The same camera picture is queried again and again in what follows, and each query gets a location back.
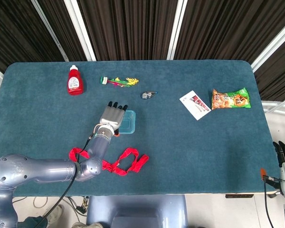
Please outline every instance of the red lanyard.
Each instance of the red lanyard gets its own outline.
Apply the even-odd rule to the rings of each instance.
[[[127,171],[118,168],[120,160],[128,157],[129,155],[133,154],[135,156],[134,161],[132,162],[132,165],[130,168],[127,169]],[[148,161],[149,156],[144,154],[139,160],[138,158],[138,150],[135,148],[128,148],[126,149],[122,155],[120,155],[119,159],[114,162],[113,164],[108,163],[107,161],[103,160],[103,170],[108,170],[109,172],[116,173],[120,176],[125,176],[128,174],[129,171],[139,172],[141,167]]]
[[[73,148],[69,153],[70,160],[76,162],[76,154],[80,153],[82,149],[80,148]],[[119,168],[118,165],[120,163],[120,160],[128,157],[129,155],[133,154],[135,156],[134,161],[132,162],[132,165],[130,168],[128,168],[126,171]],[[87,151],[82,151],[80,153],[81,156],[84,158],[89,158],[89,154]],[[120,176],[125,176],[128,174],[129,171],[133,172],[139,172],[141,167],[148,161],[149,156],[144,154],[140,159],[137,159],[139,156],[138,150],[135,148],[127,148],[122,155],[120,155],[119,159],[114,162],[113,164],[108,163],[107,161],[103,160],[103,170],[108,170],[109,172],[116,173]]]

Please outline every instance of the felt table cover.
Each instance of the felt table cover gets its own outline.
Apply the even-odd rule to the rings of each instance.
[[[75,64],[84,93],[67,92]],[[139,79],[133,87],[100,84],[100,78]],[[196,120],[179,98],[194,90],[211,107],[212,90],[245,87],[251,108],[216,109]],[[157,91],[142,100],[144,91]],[[250,64],[234,60],[152,60],[15,63],[0,88],[0,157],[67,159],[83,147],[109,101],[136,112],[135,132],[111,140],[104,159],[128,148],[150,158],[139,173],[102,171],[75,182],[69,195],[236,193],[263,191],[260,168],[278,176],[276,154]],[[120,168],[131,166],[133,156]],[[59,196],[68,182],[19,186],[16,196]]]

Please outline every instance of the white card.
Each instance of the white card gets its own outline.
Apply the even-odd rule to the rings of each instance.
[[[211,111],[193,90],[181,97],[180,101],[197,120]]]

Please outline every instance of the chip bag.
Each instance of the chip bag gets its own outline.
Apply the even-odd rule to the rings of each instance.
[[[218,93],[213,89],[211,109],[216,108],[251,108],[249,94],[245,88],[233,93]]]

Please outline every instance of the shoe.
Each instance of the shoe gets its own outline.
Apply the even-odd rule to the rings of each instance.
[[[74,223],[72,228],[104,228],[104,227],[100,223],[93,223],[92,225],[88,226],[86,224],[83,224],[82,222],[77,222]]]
[[[50,226],[57,222],[61,215],[62,207],[61,205],[57,205],[57,207],[55,207],[55,209],[47,216],[47,226]]]

